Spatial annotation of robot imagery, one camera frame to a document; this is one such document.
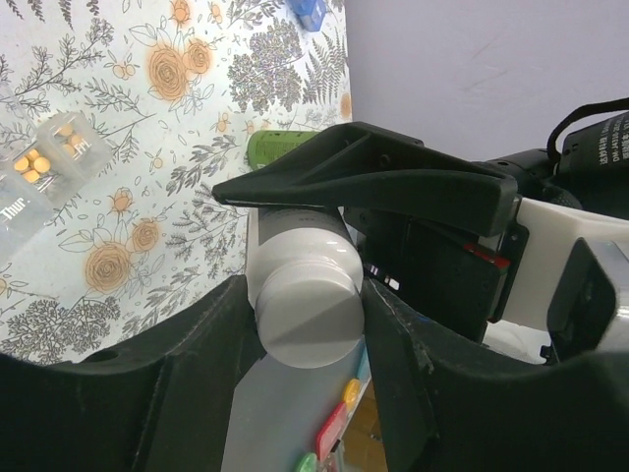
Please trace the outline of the white bottle cap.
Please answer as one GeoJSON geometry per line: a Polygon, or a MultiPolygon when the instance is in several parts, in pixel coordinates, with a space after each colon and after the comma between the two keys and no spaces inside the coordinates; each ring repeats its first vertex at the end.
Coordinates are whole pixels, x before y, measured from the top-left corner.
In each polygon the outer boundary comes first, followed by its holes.
{"type": "Polygon", "coordinates": [[[363,335],[359,289],[344,270],[331,264],[281,266],[262,285],[254,311],[266,353],[293,368],[336,363],[363,335]]]}

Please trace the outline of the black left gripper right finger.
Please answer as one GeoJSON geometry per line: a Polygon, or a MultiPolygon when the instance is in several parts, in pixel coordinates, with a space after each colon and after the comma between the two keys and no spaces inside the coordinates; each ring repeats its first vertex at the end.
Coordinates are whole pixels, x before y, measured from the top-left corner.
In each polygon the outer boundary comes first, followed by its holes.
{"type": "Polygon", "coordinates": [[[487,349],[363,286],[365,338],[392,471],[624,471],[628,357],[552,367],[487,349]]]}

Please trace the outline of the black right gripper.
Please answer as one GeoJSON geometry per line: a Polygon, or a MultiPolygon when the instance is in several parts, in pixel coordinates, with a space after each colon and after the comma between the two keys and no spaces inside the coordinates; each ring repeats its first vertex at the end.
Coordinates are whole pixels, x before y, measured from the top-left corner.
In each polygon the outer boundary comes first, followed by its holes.
{"type": "Polygon", "coordinates": [[[234,207],[346,207],[367,275],[474,342],[501,320],[529,239],[507,225],[513,177],[363,122],[332,126],[212,195],[234,207]],[[506,225],[494,249],[479,237],[506,225]]]}

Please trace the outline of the white pill bottle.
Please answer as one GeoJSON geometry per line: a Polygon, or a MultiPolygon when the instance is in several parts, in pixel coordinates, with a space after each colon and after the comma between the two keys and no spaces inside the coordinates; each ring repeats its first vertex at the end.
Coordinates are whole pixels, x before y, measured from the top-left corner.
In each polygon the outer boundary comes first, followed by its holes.
{"type": "Polygon", "coordinates": [[[338,209],[252,208],[245,265],[250,303],[274,271],[295,262],[337,266],[362,287],[363,262],[338,209]]]}

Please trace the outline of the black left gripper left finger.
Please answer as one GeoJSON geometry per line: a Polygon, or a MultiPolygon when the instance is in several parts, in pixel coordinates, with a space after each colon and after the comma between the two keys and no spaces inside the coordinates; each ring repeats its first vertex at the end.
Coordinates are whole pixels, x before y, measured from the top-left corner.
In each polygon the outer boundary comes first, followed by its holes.
{"type": "Polygon", "coordinates": [[[1,359],[5,471],[217,471],[262,356],[244,276],[80,363],[1,359]]]}

